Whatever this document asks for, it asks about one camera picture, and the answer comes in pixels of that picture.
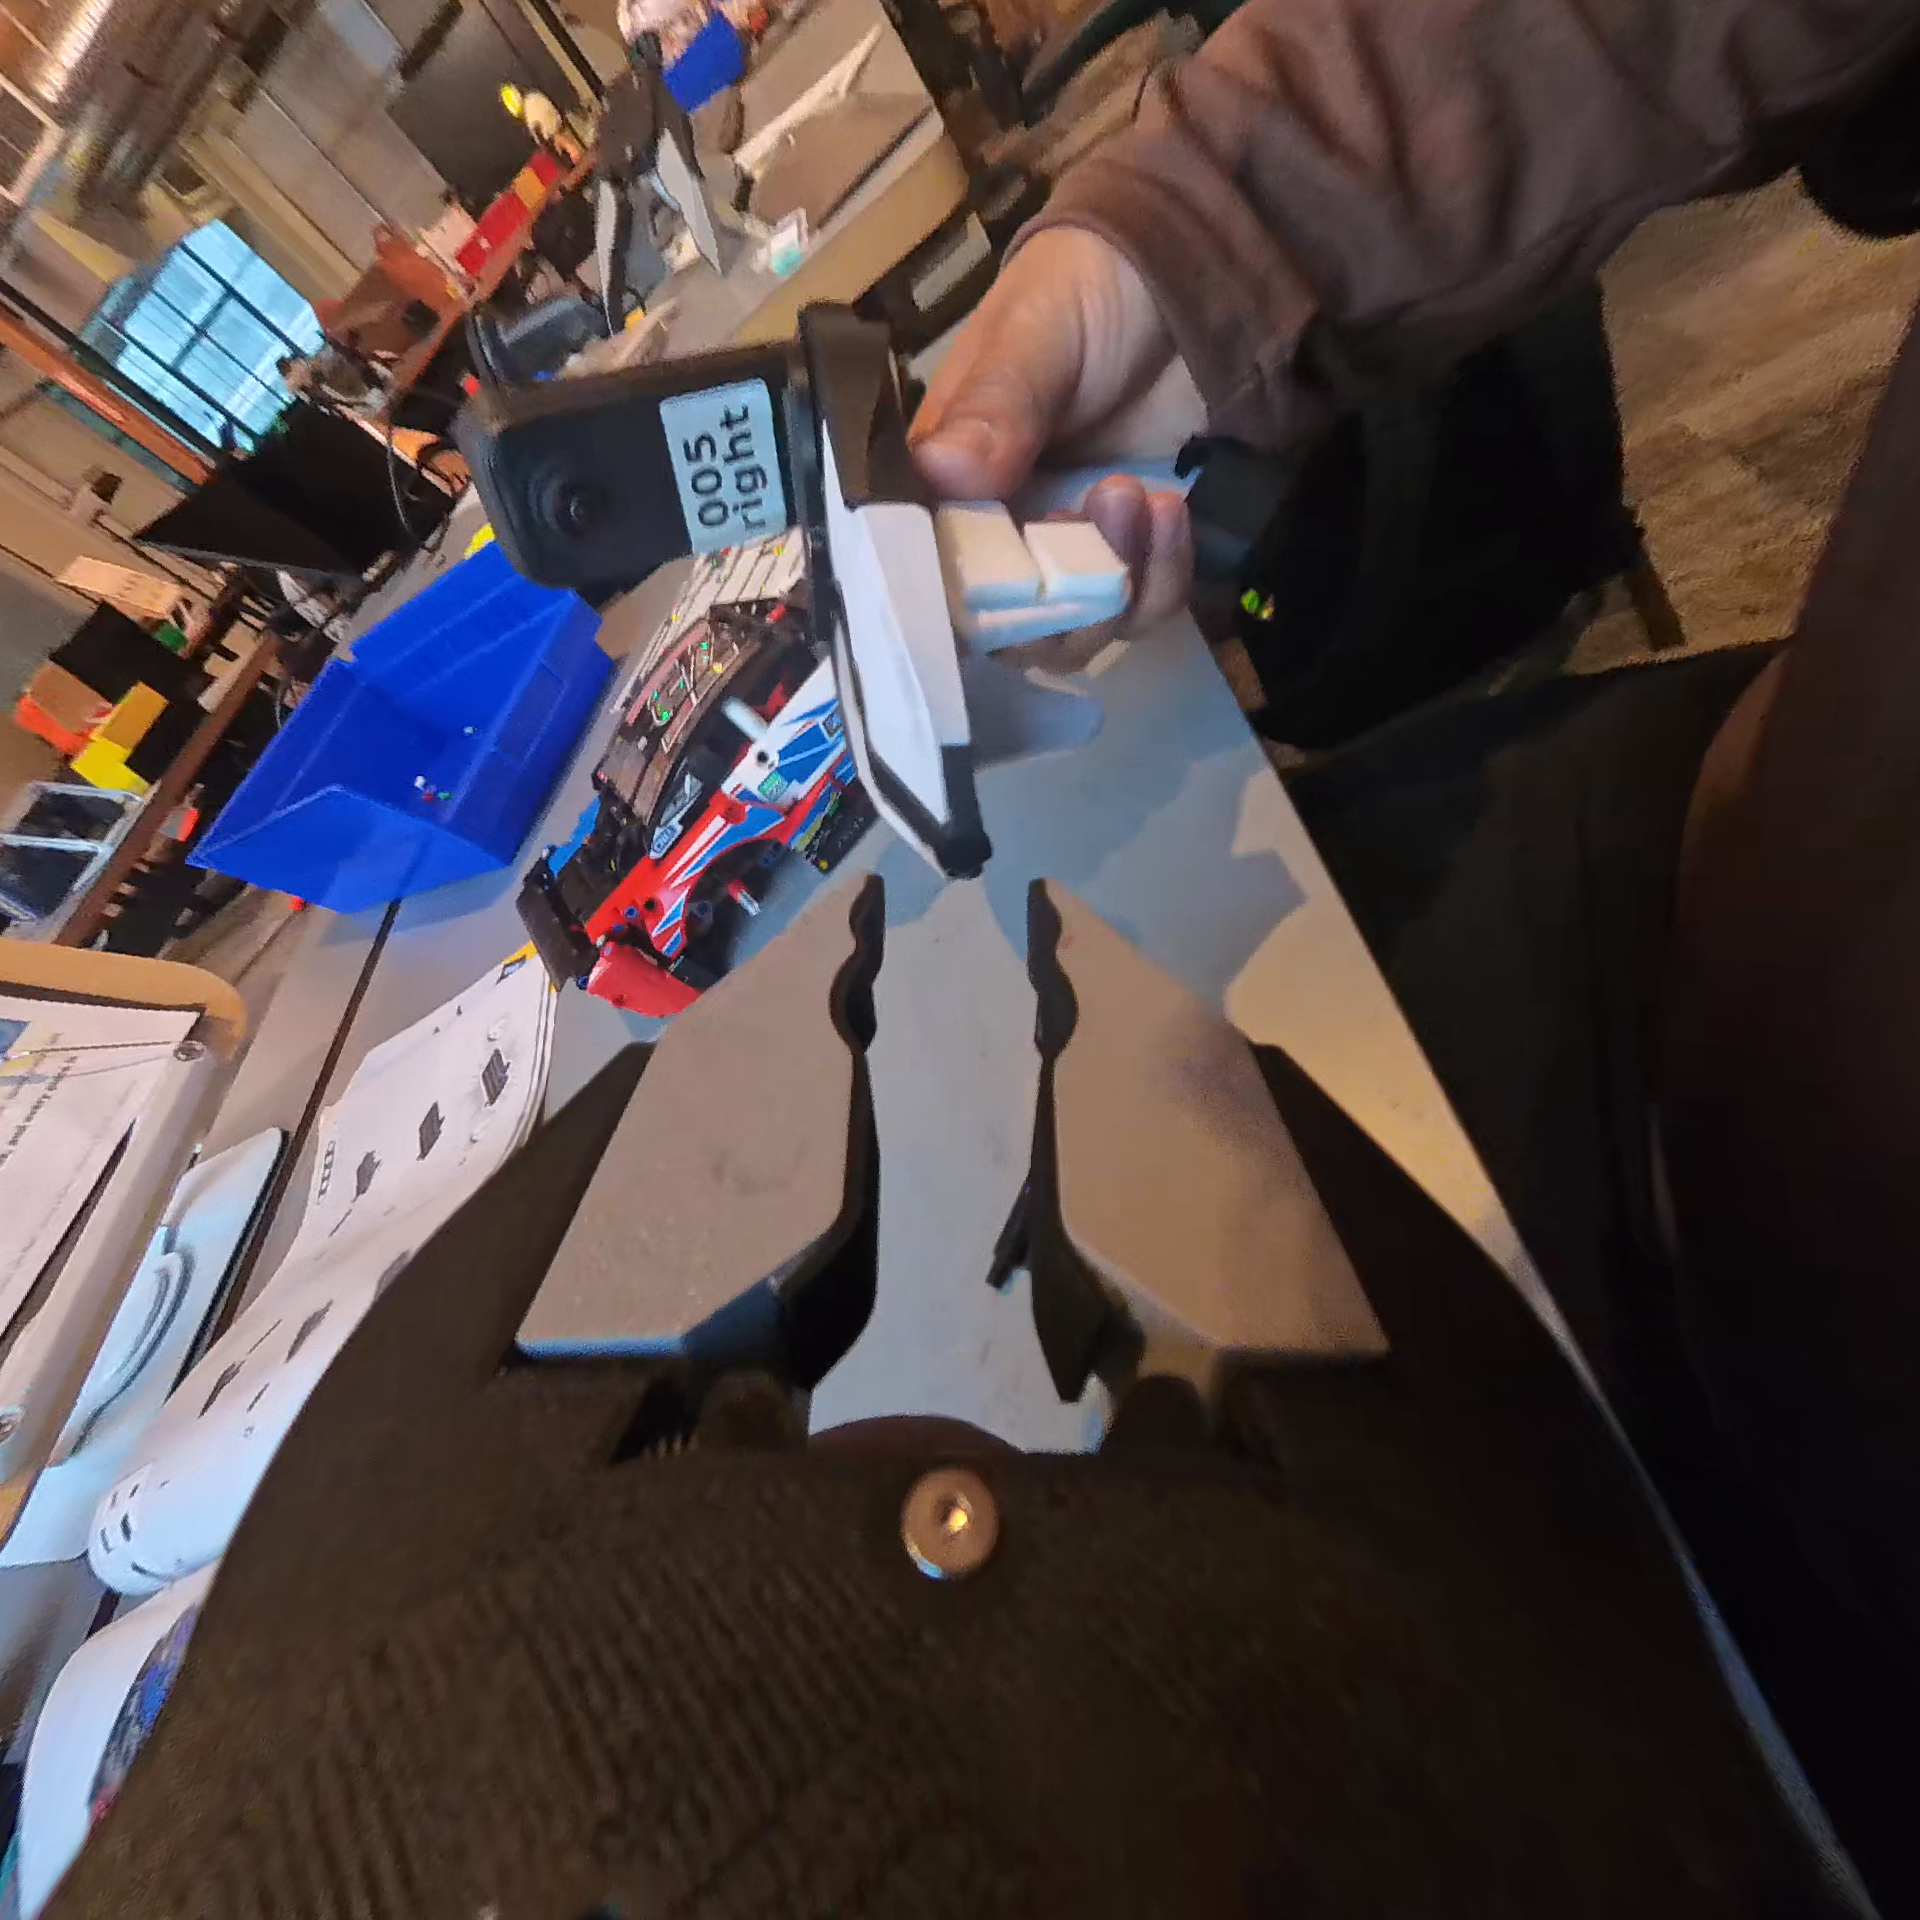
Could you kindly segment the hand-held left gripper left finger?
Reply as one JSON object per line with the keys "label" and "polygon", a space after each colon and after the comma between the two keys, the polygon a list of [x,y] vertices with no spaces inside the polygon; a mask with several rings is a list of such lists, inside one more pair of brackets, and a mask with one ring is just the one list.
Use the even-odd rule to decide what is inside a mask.
{"label": "hand-held left gripper left finger", "polygon": [[885,878],[684,1005],[518,1323],[526,1390],[611,1390],[637,1432],[808,1432],[874,1313]]}

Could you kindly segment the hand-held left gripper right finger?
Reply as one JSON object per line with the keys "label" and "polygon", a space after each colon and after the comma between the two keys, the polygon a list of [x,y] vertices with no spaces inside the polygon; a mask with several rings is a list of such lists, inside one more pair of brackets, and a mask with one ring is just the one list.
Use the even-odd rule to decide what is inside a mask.
{"label": "hand-held left gripper right finger", "polygon": [[1026,881],[1039,1117],[990,1283],[1026,1271],[1026,1328],[1060,1404],[1094,1379],[1226,1379],[1384,1364],[1392,1328],[1281,1128],[1262,1044],[1107,932]]}

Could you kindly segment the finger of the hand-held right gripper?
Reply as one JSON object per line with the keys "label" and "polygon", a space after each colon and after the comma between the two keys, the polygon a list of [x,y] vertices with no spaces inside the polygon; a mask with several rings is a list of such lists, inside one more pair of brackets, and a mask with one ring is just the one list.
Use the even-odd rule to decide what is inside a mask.
{"label": "finger of the hand-held right gripper", "polygon": [[836,688],[853,763],[898,842],[944,881],[990,866],[962,661],[921,510],[826,510]]}

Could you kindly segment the holographic sticker sheet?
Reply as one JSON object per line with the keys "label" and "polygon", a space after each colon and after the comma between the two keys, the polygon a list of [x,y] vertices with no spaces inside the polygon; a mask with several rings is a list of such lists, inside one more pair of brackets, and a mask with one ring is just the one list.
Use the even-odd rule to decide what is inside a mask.
{"label": "holographic sticker sheet", "polygon": [[808,579],[808,541],[798,533],[693,555],[693,570],[684,570],[684,586],[680,586],[680,601],[651,634],[670,645],[707,601],[787,601],[798,579]]}

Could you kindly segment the person's right forearm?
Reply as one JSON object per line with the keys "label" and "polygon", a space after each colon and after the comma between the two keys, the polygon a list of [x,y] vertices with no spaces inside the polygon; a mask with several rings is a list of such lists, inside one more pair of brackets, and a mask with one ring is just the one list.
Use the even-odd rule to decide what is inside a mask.
{"label": "person's right forearm", "polygon": [[1783,180],[1908,50],[1908,0],[1247,0],[1039,225],[1128,255],[1213,425],[1289,450]]}

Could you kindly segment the grey desk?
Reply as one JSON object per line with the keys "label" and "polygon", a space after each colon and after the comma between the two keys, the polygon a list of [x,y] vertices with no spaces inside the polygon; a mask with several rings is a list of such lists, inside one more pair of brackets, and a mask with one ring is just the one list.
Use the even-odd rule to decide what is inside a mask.
{"label": "grey desk", "polygon": [[[808,1432],[526,1390],[518,1323],[649,1044],[367,1309],[210,1585],[173,1724],[192,1920],[1871,1920],[1702,1614],[1501,1213],[1320,1081],[1384,974],[1189,634],[990,773],[990,881],[885,932],[874,1313]],[[1202,1417],[1060,1404],[1026,1271],[1026,881],[1213,998],[1392,1328]]]}

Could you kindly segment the person's right hand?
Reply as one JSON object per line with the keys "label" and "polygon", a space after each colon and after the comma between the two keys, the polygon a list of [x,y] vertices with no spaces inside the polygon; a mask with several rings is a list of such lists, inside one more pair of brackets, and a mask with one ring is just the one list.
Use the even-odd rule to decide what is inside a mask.
{"label": "person's right hand", "polygon": [[929,498],[1011,498],[1039,463],[1104,463],[1083,519],[1128,562],[1128,618],[1011,645],[1026,669],[1083,669],[1107,634],[1186,612],[1189,515],[1135,463],[1174,460],[1213,425],[1189,364],[1128,255],[1094,225],[1039,225],[912,408],[912,474]]}

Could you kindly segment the red toy brick race car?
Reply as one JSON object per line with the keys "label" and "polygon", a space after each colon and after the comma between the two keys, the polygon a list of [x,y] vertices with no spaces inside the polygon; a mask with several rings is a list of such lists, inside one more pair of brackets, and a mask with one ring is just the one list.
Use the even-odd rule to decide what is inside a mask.
{"label": "red toy brick race car", "polygon": [[569,842],[518,914],[558,990],[670,1020],[739,965],[787,866],[836,878],[874,827],[808,586],[659,632],[611,704]]}

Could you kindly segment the open instruction booklet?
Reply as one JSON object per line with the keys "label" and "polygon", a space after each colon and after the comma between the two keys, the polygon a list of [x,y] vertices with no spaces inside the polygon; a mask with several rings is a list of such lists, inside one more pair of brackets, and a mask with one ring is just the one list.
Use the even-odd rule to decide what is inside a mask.
{"label": "open instruction booklet", "polygon": [[123,1600],[52,1685],[20,1794],[20,1915],[33,1920],[71,1873],[100,1812],[123,1794],[146,1748],[218,1555],[272,1480],[295,1417],[399,1283],[399,1264],[518,1159],[536,1117],[558,1044],[558,990],[527,945],[475,990],[382,1040],[345,1100],[318,1117],[312,1193],[283,1260],[233,1309],[233,1323],[178,1364],[207,1283],[233,1260],[233,1199],[261,1139],[185,1172],[131,1309],[80,1379],[69,1432],[55,1500],[24,1516],[52,1562],[90,1562]]}

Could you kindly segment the blue plastic bin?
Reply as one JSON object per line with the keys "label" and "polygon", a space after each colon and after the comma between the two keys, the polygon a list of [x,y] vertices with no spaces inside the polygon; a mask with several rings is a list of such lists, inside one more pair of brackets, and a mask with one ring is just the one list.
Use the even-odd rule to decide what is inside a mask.
{"label": "blue plastic bin", "polygon": [[603,704],[596,632],[475,550],[312,677],[185,866],[337,914],[497,878]]}

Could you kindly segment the background workbench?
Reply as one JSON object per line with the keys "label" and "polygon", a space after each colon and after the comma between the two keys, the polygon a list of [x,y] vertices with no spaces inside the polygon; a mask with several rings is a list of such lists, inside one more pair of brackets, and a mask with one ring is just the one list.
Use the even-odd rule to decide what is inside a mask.
{"label": "background workbench", "polygon": [[798,167],[779,167],[808,184],[798,263],[765,266],[756,242],[742,242],[730,278],[693,263],[670,321],[680,351],[779,341],[808,300],[861,300],[962,214],[944,114],[874,0],[815,0],[756,44],[739,86],[742,147],[808,109],[853,60],[853,86],[798,124]]}

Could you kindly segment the large paned window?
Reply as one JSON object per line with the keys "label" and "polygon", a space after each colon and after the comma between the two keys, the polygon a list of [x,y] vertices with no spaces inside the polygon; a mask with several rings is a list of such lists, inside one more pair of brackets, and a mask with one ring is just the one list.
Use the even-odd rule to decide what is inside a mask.
{"label": "large paned window", "polygon": [[312,363],[318,314],[226,225],[185,225],[90,314],[80,341],[210,450],[251,450],[283,408],[283,363]]}

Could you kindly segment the wooden board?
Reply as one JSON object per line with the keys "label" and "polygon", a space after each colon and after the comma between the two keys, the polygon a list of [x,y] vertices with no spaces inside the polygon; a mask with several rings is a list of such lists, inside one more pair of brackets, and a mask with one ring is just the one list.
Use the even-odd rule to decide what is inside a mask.
{"label": "wooden board", "polygon": [[241,998],[192,965],[33,945],[33,940],[0,945],[0,990],[100,998],[100,1005],[192,1005],[173,1089],[131,1117],[71,1231],[44,1264],[33,1299],[20,1309],[20,1323],[0,1323],[0,1524],[20,1524],[44,1467],[55,1464],[90,1364],[104,1353],[104,1328],[158,1240],[158,1216],[207,1140],[207,1117],[241,1044]]}

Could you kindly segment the black office chair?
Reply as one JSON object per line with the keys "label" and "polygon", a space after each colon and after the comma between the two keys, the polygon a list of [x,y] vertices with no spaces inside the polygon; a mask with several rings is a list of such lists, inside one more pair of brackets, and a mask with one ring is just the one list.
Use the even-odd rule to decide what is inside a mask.
{"label": "black office chair", "polygon": [[1289,750],[1359,746],[1484,677],[1575,599],[1654,579],[1604,278],[1328,417],[1298,460],[1189,433],[1174,474],[1189,579],[1233,601],[1262,677],[1247,727]]}

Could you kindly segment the printed instruction sheet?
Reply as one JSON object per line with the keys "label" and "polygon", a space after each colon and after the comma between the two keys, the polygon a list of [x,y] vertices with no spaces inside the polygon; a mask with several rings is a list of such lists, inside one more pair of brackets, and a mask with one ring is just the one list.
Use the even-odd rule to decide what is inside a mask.
{"label": "printed instruction sheet", "polygon": [[33,1299],[192,1005],[0,998],[0,1323]]}

